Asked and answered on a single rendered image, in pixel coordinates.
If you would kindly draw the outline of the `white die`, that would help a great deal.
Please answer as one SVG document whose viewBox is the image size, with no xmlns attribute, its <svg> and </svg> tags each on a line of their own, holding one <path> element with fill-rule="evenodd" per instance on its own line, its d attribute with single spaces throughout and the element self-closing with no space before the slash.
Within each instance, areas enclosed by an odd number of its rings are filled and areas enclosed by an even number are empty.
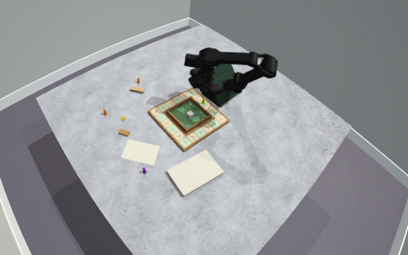
<svg viewBox="0 0 408 255">
<path fill-rule="evenodd" d="M 189 112 L 186 113 L 186 117 L 187 117 L 188 119 L 191 119 L 191 118 L 194 117 L 194 113 L 193 113 L 192 111 L 189 111 Z"/>
</svg>

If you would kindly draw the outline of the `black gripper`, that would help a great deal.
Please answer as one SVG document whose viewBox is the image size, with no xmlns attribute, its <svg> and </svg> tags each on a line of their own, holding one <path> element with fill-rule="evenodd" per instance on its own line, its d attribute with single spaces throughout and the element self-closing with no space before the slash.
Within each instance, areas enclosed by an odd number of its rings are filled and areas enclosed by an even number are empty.
<svg viewBox="0 0 408 255">
<path fill-rule="evenodd" d="M 206 78 L 206 86 L 208 88 L 204 88 L 205 85 L 203 85 L 200 88 L 200 91 L 202 91 L 203 89 L 206 90 L 206 97 L 208 95 L 216 96 L 223 92 L 223 89 L 218 84 L 212 83 L 212 81 L 214 80 L 213 75 L 216 73 L 215 71 L 211 73 L 206 73 L 202 71 L 200 68 L 197 68 L 197 69 L 195 68 L 195 69 L 190 70 L 190 75 L 193 76 L 194 74 L 197 74 L 198 71 L 200 71 L 200 73 L 203 74 L 204 77 Z"/>
</svg>

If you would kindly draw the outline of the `cream flat rectangular card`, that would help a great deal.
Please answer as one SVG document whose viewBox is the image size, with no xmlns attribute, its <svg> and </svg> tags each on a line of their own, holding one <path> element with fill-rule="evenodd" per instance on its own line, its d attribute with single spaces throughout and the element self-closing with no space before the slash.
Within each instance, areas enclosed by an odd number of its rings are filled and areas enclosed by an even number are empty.
<svg viewBox="0 0 408 255">
<path fill-rule="evenodd" d="M 224 174 L 207 150 L 167 170 L 182 196 L 194 192 Z"/>
</svg>

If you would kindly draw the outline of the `cream paper sheet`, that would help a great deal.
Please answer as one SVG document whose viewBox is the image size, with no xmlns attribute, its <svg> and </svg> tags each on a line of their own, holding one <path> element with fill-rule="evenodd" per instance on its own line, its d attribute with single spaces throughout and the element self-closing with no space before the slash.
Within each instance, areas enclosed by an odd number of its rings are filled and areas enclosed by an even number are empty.
<svg viewBox="0 0 408 255">
<path fill-rule="evenodd" d="M 124 153 L 120 158 L 130 159 L 136 162 L 154 166 L 159 148 L 159 146 L 128 139 L 124 148 Z"/>
</svg>

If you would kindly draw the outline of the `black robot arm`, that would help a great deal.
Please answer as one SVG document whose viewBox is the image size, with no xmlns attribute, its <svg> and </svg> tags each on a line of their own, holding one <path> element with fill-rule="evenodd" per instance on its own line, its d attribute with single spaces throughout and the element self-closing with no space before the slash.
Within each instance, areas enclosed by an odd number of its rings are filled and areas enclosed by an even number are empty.
<svg viewBox="0 0 408 255">
<path fill-rule="evenodd" d="M 264 58 L 264 60 L 261 60 L 260 65 L 257 64 L 258 57 Z M 252 70 L 246 73 L 237 72 L 233 75 L 233 79 L 228 78 L 222 82 L 225 92 L 233 91 L 233 93 L 241 93 L 241 90 L 252 81 L 261 77 L 274 78 L 277 74 L 277 62 L 275 57 L 267 53 L 220 52 L 217 49 L 208 47 L 200 50 L 198 55 L 192 53 L 186 54 L 184 65 L 196 69 L 200 68 L 206 73 L 213 72 L 214 67 L 220 64 L 248 65 L 253 67 Z M 188 81 L 193 89 L 206 85 L 206 78 L 200 71 L 191 76 Z"/>
</svg>

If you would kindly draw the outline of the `brown wooden block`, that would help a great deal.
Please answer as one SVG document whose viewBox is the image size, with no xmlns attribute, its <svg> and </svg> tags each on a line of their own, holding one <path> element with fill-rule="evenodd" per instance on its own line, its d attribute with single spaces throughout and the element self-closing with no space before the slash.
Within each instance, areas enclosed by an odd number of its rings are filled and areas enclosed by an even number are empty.
<svg viewBox="0 0 408 255">
<path fill-rule="evenodd" d="M 129 131 L 125 131 L 123 129 L 120 129 L 120 131 L 119 131 L 120 135 L 124 135 L 124 136 L 127 136 L 127 137 L 129 136 L 129 133 L 130 133 Z"/>
</svg>

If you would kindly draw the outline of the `tan wooden bar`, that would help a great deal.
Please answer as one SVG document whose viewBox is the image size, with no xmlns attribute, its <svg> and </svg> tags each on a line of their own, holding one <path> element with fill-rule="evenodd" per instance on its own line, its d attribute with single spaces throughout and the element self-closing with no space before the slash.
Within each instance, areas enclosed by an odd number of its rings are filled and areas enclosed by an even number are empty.
<svg viewBox="0 0 408 255">
<path fill-rule="evenodd" d="M 144 92 L 144 88 L 137 88 L 137 87 L 135 87 L 135 86 L 131 86 L 130 92 L 143 93 L 143 92 Z"/>
</svg>

